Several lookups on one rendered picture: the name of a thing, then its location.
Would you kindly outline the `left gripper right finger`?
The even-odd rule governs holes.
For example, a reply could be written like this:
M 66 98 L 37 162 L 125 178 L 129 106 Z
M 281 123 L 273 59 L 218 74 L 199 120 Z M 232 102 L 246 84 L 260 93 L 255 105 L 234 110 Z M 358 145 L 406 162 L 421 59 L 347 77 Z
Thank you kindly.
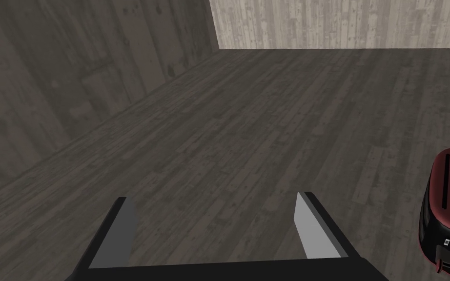
M 297 194 L 294 223 L 307 259 L 360 257 L 313 193 Z

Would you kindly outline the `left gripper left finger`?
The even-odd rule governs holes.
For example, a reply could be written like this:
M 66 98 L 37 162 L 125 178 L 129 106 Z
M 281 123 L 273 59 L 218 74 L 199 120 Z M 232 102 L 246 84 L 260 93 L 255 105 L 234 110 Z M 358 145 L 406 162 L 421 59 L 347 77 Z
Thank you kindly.
M 93 257 L 87 267 L 127 267 L 136 226 L 134 202 L 128 197 L 119 197 L 94 237 Z

